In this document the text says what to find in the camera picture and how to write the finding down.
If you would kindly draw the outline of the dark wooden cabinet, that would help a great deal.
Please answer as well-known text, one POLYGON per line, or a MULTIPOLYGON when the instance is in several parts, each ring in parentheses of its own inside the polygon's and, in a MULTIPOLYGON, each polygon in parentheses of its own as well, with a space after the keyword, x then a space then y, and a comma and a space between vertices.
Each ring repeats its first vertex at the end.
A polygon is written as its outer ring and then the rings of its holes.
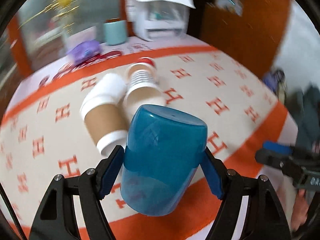
POLYGON ((187 33, 225 52, 257 77, 269 71, 283 38, 291 0, 241 0, 242 14, 215 0, 193 0, 187 33))

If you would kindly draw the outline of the white storage box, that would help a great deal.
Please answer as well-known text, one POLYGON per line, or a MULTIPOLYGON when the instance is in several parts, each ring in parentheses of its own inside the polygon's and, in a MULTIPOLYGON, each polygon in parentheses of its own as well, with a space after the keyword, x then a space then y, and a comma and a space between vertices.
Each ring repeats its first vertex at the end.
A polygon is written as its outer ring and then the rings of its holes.
POLYGON ((183 37, 187 32, 192 0, 132 0, 134 34, 145 41, 183 37))

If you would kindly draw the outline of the red paper cup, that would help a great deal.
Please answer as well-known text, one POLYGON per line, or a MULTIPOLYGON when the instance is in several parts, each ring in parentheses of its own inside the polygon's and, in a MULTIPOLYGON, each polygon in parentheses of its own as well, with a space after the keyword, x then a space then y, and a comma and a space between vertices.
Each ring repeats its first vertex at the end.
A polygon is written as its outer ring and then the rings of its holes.
POLYGON ((153 68, 156 68, 156 64, 154 62, 154 59, 150 58, 150 57, 140 57, 138 59, 139 63, 147 63, 149 65, 151 65, 153 68))

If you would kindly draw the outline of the teal cylindrical canister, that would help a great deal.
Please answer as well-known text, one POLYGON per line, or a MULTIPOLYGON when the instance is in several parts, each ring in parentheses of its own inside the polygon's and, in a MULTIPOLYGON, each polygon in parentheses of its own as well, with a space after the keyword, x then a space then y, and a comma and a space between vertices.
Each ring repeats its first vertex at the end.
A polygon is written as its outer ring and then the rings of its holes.
POLYGON ((127 41, 127 22, 117 20, 103 25, 105 43, 109 46, 123 44, 127 41))

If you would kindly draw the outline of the white printed paper cup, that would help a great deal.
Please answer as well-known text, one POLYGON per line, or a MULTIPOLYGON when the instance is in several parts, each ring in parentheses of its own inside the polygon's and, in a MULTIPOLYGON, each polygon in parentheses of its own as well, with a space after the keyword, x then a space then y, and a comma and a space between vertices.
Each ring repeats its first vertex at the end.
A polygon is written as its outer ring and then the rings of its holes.
POLYGON ((123 108, 130 120, 142 105, 166 105, 158 84, 157 69, 151 64, 144 62, 131 64, 125 76, 128 85, 123 99, 123 108))

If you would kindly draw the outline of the purple tissue pack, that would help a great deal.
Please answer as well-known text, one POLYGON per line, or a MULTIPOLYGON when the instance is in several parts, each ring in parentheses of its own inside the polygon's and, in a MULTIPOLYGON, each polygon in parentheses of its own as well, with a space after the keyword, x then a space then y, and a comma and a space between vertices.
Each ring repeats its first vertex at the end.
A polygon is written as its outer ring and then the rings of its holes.
POLYGON ((100 43, 96 40, 84 41, 67 52, 70 63, 77 66, 101 53, 100 43))

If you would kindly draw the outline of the blue plastic cup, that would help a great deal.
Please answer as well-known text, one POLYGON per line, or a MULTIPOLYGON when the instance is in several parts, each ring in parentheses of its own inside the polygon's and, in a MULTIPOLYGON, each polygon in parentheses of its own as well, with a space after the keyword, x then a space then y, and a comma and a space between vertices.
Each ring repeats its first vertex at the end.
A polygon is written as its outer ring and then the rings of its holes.
POLYGON ((207 125, 158 105, 136 111, 127 137, 120 192, 143 215, 171 213, 189 186, 207 143, 207 125))

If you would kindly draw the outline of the brown sleeve paper cup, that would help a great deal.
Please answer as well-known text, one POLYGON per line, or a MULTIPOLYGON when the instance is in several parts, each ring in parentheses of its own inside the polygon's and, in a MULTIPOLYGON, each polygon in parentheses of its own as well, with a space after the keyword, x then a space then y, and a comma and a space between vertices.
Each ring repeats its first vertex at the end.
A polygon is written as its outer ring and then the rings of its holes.
POLYGON ((127 86, 123 78, 107 73, 86 95, 80 115, 99 153, 108 157, 117 146, 125 146, 127 122, 118 106, 127 86))

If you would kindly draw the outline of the glass sliding door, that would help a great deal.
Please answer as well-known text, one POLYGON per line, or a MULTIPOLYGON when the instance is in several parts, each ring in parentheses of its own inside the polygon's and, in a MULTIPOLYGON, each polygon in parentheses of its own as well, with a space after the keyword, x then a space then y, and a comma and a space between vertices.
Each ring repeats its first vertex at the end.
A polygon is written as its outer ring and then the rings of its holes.
POLYGON ((122 13, 122 0, 26 0, 7 26, 18 72, 28 77, 65 56, 68 39, 90 27, 103 42, 103 25, 122 13))

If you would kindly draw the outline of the orange patterned table blanket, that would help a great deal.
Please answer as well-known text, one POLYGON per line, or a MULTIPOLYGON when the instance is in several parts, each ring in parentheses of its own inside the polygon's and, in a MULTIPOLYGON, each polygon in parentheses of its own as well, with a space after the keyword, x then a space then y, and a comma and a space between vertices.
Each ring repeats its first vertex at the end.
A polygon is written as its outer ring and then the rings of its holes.
POLYGON ((1 183, 30 238, 91 239, 92 197, 116 239, 205 239, 233 177, 272 184, 264 142, 298 128, 252 72, 194 38, 104 48, 21 82, 1 123, 1 183))

